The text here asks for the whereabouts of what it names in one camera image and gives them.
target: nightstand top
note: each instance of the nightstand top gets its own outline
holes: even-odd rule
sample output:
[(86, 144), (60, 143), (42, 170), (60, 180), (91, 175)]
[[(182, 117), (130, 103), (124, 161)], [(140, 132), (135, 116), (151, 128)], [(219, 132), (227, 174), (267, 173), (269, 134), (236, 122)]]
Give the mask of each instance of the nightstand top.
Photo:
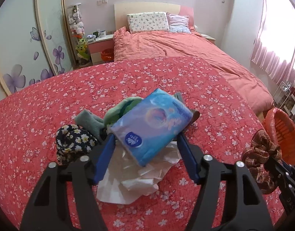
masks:
[(216, 40), (215, 38), (213, 38), (213, 37), (211, 37), (211, 36), (209, 36), (207, 34), (200, 33), (200, 35), (203, 36), (206, 39), (209, 39), (209, 40), (214, 40), (214, 41)]
[(113, 34), (112, 35), (106, 35), (105, 37), (98, 37), (95, 38), (94, 41), (88, 42), (88, 44), (96, 43), (96, 42), (101, 42), (101, 41), (107, 41), (113, 39)]

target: scrunchie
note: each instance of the scrunchie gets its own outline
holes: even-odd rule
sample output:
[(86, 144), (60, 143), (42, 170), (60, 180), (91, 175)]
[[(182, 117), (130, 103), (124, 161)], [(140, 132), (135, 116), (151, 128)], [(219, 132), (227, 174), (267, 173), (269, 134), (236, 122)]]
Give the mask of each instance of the scrunchie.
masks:
[(91, 152), (100, 142), (87, 130), (78, 125), (64, 125), (57, 131), (57, 160), (65, 165)]
[(243, 151), (242, 161), (256, 180), (262, 194), (270, 194), (277, 188), (273, 175), (266, 171), (262, 165), (267, 162), (270, 156), (281, 163), (280, 145), (271, 142), (265, 130), (258, 130), (251, 140), (250, 148)]

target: nightstand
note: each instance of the nightstand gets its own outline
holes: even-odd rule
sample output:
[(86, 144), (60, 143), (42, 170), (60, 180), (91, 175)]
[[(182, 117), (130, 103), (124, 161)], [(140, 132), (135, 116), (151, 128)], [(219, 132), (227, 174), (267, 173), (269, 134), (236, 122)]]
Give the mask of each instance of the nightstand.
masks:
[(200, 33), (200, 35), (203, 36), (206, 40), (210, 41), (212, 44), (215, 44), (215, 38), (203, 33)]
[(105, 37), (95, 38), (94, 41), (90, 41), (87, 44), (91, 54), (93, 65), (104, 63), (100, 56), (100, 52), (105, 49), (114, 48), (113, 34), (106, 35)]

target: bed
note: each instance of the bed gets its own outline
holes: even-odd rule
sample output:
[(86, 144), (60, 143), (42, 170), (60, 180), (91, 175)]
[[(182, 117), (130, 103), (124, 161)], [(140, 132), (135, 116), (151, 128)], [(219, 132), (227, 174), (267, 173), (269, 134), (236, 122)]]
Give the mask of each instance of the bed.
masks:
[[(62, 125), (74, 123), (84, 108), (103, 117), (123, 98), (146, 97), (156, 88), (171, 94), (181, 91), (185, 104), (201, 113), (186, 136), (220, 161), (240, 160), (242, 150), (262, 128), (234, 88), (197, 57), (124, 60), (46, 79), (0, 101), (0, 207), (10, 221), (19, 227), (36, 182), (56, 160), (55, 134)], [(98, 205), (109, 231), (183, 231), (198, 192), (180, 161), (155, 194), (131, 205), (99, 201)], [(279, 193), (277, 189), (265, 196), (273, 222), (283, 213)], [(222, 183), (215, 225), (221, 221), (224, 194)], [(71, 185), (68, 202), (73, 225), (80, 227)]]
[[(191, 34), (164, 31), (130, 34), (129, 13), (165, 11), (188, 15)], [(161, 56), (197, 56), (205, 59), (245, 99), (256, 115), (272, 108), (273, 98), (265, 85), (233, 58), (195, 31), (193, 9), (170, 3), (133, 2), (115, 4), (114, 60)]]

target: tissue packet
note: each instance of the tissue packet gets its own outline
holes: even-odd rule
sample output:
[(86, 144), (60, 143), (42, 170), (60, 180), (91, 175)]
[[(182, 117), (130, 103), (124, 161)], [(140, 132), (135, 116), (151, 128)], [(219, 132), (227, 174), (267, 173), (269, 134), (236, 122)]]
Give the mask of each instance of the tissue packet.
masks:
[(192, 117), (193, 113), (182, 102), (156, 89), (122, 116), (111, 131), (143, 167), (190, 123)]

